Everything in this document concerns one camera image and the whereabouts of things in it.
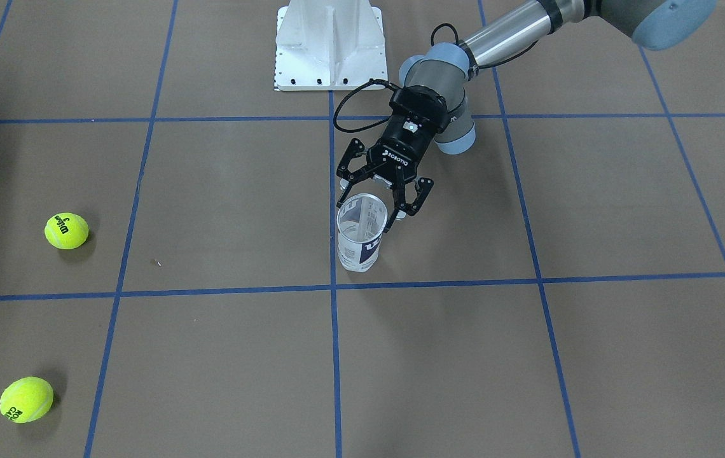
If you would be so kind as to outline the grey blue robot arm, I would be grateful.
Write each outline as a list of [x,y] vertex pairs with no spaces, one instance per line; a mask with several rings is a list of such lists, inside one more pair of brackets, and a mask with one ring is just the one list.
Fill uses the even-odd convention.
[[705,23],[714,1],[526,1],[472,36],[432,44],[401,64],[399,81],[368,80],[361,88],[391,90],[390,116],[371,147],[353,139],[336,174],[342,207],[354,185],[372,179],[392,192],[392,211],[383,229],[420,211],[433,186],[418,173],[431,143],[458,155],[472,147],[476,128],[465,85],[482,70],[507,64],[566,23],[599,17],[633,43],[664,50],[681,43]]

